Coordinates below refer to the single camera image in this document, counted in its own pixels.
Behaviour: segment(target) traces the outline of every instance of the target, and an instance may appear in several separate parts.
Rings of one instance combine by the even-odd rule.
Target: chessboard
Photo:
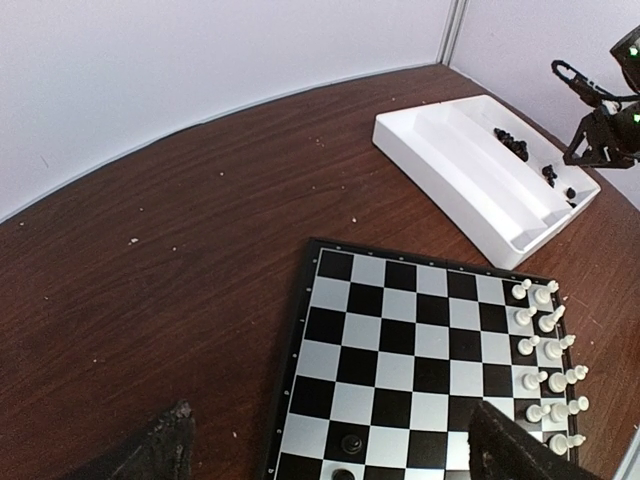
[[[530,279],[525,298],[512,289]],[[535,291],[549,279],[436,258],[312,240],[298,285],[290,341],[275,392],[264,480],[331,480],[336,470],[356,480],[468,479],[468,426],[484,399],[540,442],[577,431],[575,416],[530,423],[531,405],[568,403],[573,387],[554,393],[547,382],[524,388],[528,373],[571,368],[569,352],[550,360],[551,332]],[[533,321],[514,319],[535,306]],[[541,343],[521,355],[520,340]],[[347,453],[345,439],[356,438]],[[576,449],[567,458],[578,461]]]

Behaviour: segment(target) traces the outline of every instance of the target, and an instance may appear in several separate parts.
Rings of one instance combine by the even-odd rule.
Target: black chess piece
[[[333,471],[331,480],[356,480],[356,477],[349,470],[341,468],[340,470]]]
[[[362,445],[362,439],[353,434],[344,437],[340,443],[342,450],[348,455],[355,455],[359,453],[360,450],[362,450]]]

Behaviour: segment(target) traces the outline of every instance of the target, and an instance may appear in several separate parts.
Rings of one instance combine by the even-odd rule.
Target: white wall
[[[434,63],[449,3],[4,0],[0,221],[203,119],[316,85]]]
[[[609,50],[638,22],[638,0],[470,0],[452,66],[568,143],[590,109],[551,62],[628,94]],[[640,209],[640,166],[600,172]]]

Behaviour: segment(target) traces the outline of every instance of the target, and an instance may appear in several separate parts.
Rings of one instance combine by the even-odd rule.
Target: wood grain surface
[[[0,225],[0,477],[56,478],[185,398],[193,478],[252,478],[309,237],[488,264],[371,143],[377,113],[480,93],[441,66],[313,90],[163,139]],[[610,478],[640,421],[640,213],[594,175],[592,206],[519,270],[568,296],[591,367],[581,463]]]

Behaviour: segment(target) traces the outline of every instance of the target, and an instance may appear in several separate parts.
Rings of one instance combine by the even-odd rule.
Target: white chess piece
[[[556,402],[551,405],[551,421],[562,422],[569,418],[569,407],[564,403]]]
[[[554,393],[564,392],[568,384],[567,377],[560,372],[554,373],[549,377],[549,389]]]
[[[527,373],[522,377],[522,384],[527,390],[535,390],[547,378],[549,378],[549,374],[547,372]]]
[[[553,313],[540,317],[540,320],[538,320],[538,326],[540,327],[540,330],[542,330],[544,333],[553,331],[553,329],[556,327],[556,323],[560,321],[566,309],[567,307],[565,307],[564,305],[560,305],[555,309]]]
[[[536,293],[533,296],[536,302],[544,305],[551,301],[551,294],[557,292],[558,288],[560,288],[558,282],[551,280],[546,285],[536,289]]]
[[[544,346],[544,353],[550,360],[556,360],[562,356],[564,351],[576,341],[575,335],[567,335],[561,340],[551,340]]]
[[[526,327],[531,323],[531,318],[538,313],[538,309],[536,307],[529,308],[521,308],[517,310],[514,317],[516,319],[516,323],[521,327]]]
[[[565,437],[561,433],[558,435],[554,435],[549,440],[549,448],[552,452],[557,453],[558,455],[564,455],[567,453],[567,450],[574,447],[579,447],[582,445],[587,437],[584,435],[573,435],[569,437]]]
[[[513,298],[516,300],[522,300],[527,296],[527,290],[529,290],[529,288],[531,288],[531,280],[527,278],[522,283],[513,286],[511,295],[513,295]]]
[[[531,355],[533,353],[534,347],[537,347],[540,343],[540,337],[534,335],[531,338],[523,338],[518,342],[518,351],[520,355]]]
[[[585,396],[569,402],[569,413],[571,415],[577,415],[580,412],[586,412],[587,410],[589,410],[589,399]]]
[[[538,423],[542,420],[542,417],[549,415],[550,412],[551,407],[549,405],[543,405],[542,407],[540,405],[531,405],[527,408],[525,416],[530,423]]]
[[[584,365],[578,365],[575,368],[567,370],[565,373],[565,377],[567,378],[567,382],[571,385],[575,385],[578,380],[584,380],[589,373],[589,368]]]

